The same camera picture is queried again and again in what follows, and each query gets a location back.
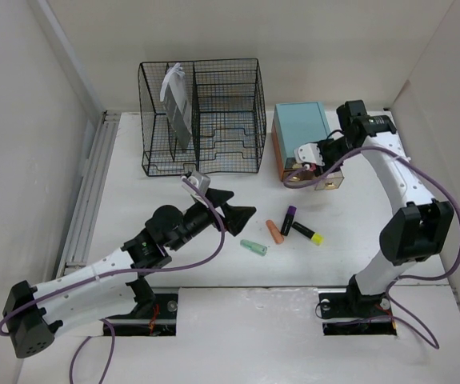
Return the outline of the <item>clear plastic drawer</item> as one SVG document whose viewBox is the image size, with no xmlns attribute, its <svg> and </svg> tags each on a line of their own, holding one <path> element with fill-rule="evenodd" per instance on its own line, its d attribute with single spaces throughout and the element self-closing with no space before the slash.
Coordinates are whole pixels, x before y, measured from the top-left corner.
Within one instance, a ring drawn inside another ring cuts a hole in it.
<svg viewBox="0 0 460 384">
<path fill-rule="evenodd" d="M 302 162 L 297 162 L 295 158 L 286 160 L 283 172 L 283 181 L 300 182 L 304 180 L 304 167 Z"/>
<path fill-rule="evenodd" d="M 315 190 L 336 190 L 340 187 L 344 180 L 344 175 L 341 170 L 336 170 L 327 175 L 322 181 L 318 182 L 315 186 Z"/>
</svg>

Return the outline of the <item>grey paper swatch booklet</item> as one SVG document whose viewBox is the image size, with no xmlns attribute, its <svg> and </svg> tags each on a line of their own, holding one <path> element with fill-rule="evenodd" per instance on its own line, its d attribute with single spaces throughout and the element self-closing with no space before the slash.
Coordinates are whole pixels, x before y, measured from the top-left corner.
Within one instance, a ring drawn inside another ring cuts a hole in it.
<svg viewBox="0 0 460 384">
<path fill-rule="evenodd" d="M 186 150 L 192 137 L 192 105 L 187 93 L 186 73 L 180 62 L 167 70 L 159 97 L 178 146 Z"/>
</svg>

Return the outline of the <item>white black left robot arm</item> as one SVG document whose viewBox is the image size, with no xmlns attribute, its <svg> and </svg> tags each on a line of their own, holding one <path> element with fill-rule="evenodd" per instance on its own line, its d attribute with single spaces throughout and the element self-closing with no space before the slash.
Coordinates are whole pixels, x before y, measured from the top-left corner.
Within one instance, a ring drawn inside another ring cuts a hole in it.
<svg viewBox="0 0 460 384">
<path fill-rule="evenodd" d="M 17 358 L 34 356 L 64 333 L 119 315 L 144 317 L 155 294 L 146 276 L 165 270 L 170 251 L 179 250 L 209 227 L 237 236 L 256 213 L 253 206 L 232 206 L 233 192 L 209 188 L 192 192 L 185 211 L 160 206 L 143 230 L 102 260 L 53 281 L 15 284 L 2 311 L 0 333 L 10 338 Z"/>
</svg>

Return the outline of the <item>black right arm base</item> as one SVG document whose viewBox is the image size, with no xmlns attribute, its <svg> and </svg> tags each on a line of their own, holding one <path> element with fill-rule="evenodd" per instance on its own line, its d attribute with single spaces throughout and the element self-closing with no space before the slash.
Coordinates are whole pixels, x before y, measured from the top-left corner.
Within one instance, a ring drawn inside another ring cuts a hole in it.
<svg viewBox="0 0 460 384">
<path fill-rule="evenodd" d="M 363 295 L 354 278 L 345 289 L 320 290 L 317 308 L 325 336 L 397 335 L 386 294 Z"/>
</svg>

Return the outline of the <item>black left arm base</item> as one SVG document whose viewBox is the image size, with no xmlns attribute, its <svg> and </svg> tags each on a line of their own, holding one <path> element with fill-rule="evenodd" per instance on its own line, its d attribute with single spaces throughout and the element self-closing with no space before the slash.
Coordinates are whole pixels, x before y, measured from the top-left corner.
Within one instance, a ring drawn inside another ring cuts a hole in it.
<svg viewBox="0 0 460 384">
<path fill-rule="evenodd" d="M 116 336 L 173 337 L 177 331 L 179 288 L 152 288 L 153 298 L 142 309 L 108 318 Z"/>
</svg>

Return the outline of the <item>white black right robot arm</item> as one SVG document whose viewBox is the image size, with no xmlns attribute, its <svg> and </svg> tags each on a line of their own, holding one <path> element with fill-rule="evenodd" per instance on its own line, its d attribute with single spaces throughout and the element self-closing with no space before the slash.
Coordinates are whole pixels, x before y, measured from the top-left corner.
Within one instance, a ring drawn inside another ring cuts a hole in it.
<svg viewBox="0 0 460 384">
<path fill-rule="evenodd" d="M 378 315 L 387 287 L 402 273 L 441 252 L 454 216 L 407 166 L 392 120 L 370 116 L 363 101 L 337 109 L 342 136 L 318 144 L 323 170 L 359 149 L 374 169 L 389 199 L 392 217 L 379 235 L 379 251 L 365 269 L 353 275 L 343 293 L 320 294 L 324 319 L 371 318 Z"/>
</svg>

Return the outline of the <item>teal orange drawer box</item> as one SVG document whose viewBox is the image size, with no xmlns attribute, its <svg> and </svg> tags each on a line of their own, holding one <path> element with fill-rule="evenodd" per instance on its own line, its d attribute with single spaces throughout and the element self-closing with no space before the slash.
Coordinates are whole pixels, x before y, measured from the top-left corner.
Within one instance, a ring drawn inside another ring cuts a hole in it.
<svg viewBox="0 0 460 384">
<path fill-rule="evenodd" d="M 295 170 L 296 149 L 330 133 L 322 102 L 279 103 L 274 107 L 272 143 L 281 182 Z"/>
</svg>

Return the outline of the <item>green highlighter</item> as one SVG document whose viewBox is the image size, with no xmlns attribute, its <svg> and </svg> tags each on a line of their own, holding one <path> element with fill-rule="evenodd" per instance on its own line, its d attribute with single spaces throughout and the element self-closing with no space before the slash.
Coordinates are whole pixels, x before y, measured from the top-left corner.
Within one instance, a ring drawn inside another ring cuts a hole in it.
<svg viewBox="0 0 460 384">
<path fill-rule="evenodd" d="M 265 256 L 266 253 L 267 253 L 267 247 L 266 246 L 258 244 L 256 242 L 252 242 L 250 240 L 242 239 L 240 241 L 240 246 L 242 246 L 246 250 L 248 250 L 248 251 L 250 251 L 250 252 L 252 252 L 254 254 L 260 255 L 262 257 Z"/>
</svg>

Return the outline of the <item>orange highlighter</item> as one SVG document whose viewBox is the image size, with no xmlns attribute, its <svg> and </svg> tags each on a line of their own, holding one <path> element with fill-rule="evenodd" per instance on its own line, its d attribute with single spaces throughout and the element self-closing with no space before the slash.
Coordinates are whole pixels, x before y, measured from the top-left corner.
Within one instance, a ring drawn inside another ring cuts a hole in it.
<svg viewBox="0 0 460 384">
<path fill-rule="evenodd" d="M 266 220 L 266 227 L 276 244 L 284 243 L 284 237 L 272 220 Z"/>
</svg>

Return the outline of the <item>purple cap black highlighter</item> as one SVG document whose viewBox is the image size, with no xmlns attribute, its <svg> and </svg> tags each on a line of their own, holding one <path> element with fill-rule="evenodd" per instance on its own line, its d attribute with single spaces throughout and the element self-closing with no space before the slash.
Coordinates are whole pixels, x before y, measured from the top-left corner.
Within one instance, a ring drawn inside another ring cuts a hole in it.
<svg viewBox="0 0 460 384">
<path fill-rule="evenodd" d="M 296 214 L 297 208 L 295 206 L 288 206 L 286 215 L 284 217 L 282 228 L 281 228 L 281 235 L 287 236 L 290 232 L 290 228 L 294 222 L 294 216 Z"/>
</svg>

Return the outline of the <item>yellow cap black highlighter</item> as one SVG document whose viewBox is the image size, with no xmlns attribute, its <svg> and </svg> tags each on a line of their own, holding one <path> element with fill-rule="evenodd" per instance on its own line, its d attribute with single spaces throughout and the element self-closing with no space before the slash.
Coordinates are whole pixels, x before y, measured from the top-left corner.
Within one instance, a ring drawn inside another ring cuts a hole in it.
<svg viewBox="0 0 460 384">
<path fill-rule="evenodd" d="M 312 243 L 314 243 L 317 246 L 320 246 L 323 243 L 323 236 L 299 222 L 293 222 L 292 228 L 299 232 L 302 236 L 308 238 Z"/>
</svg>

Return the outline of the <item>aluminium rail left side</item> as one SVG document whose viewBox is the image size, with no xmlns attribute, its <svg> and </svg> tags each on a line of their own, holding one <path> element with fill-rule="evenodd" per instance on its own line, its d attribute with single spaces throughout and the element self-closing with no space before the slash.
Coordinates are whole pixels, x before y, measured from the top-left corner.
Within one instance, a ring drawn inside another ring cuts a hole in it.
<svg viewBox="0 0 460 384">
<path fill-rule="evenodd" d="M 120 118 L 120 113 L 106 111 L 98 123 L 89 157 L 82 168 L 82 184 L 66 239 L 56 262 L 57 277 L 87 264 Z"/>
</svg>

